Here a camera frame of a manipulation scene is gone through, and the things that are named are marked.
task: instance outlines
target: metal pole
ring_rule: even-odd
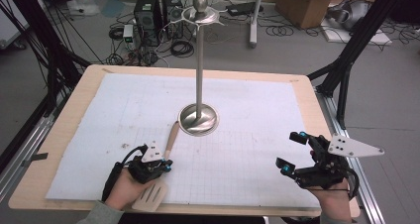
[[[204,27],[197,26],[197,104],[196,118],[201,118],[201,107],[203,100],[203,41]]]

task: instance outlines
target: round knob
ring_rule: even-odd
[[[197,12],[204,13],[208,3],[207,0],[192,0],[192,5]]]

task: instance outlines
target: desk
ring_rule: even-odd
[[[124,67],[110,65],[91,65],[83,74],[78,85],[56,119],[49,135],[39,150],[48,153],[46,160],[32,162],[22,178],[9,205],[11,208],[37,210],[90,210],[92,201],[57,201],[45,199],[58,168],[60,158],[73,137],[90,101],[106,73],[152,74],[162,76],[194,77],[195,70],[176,68]],[[329,129],[323,117],[318,100],[309,79],[304,75],[268,74],[252,72],[205,70],[206,78],[248,79],[291,83],[299,103],[305,130],[309,134],[328,135]],[[218,215],[258,215],[258,216],[316,216],[319,208],[279,208],[242,207],[215,205],[162,204],[157,213],[178,214],[218,214]],[[353,216],[360,210],[356,201],[352,202]]]

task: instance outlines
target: stand base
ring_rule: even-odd
[[[219,115],[209,105],[201,105],[201,117],[197,118],[197,104],[182,109],[178,116],[179,127],[186,134],[200,137],[212,133],[219,125]]]

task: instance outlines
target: white paper sheet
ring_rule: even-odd
[[[100,199],[115,162],[136,146],[164,146],[181,109],[195,103],[195,78],[107,74],[68,145],[49,199]],[[203,82],[203,103],[220,116],[204,137],[179,131],[164,174],[163,203],[317,207],[280,174],[276,157],[313,166],[309,146],[288,140],[304,131],[289,83],[233,79]]]

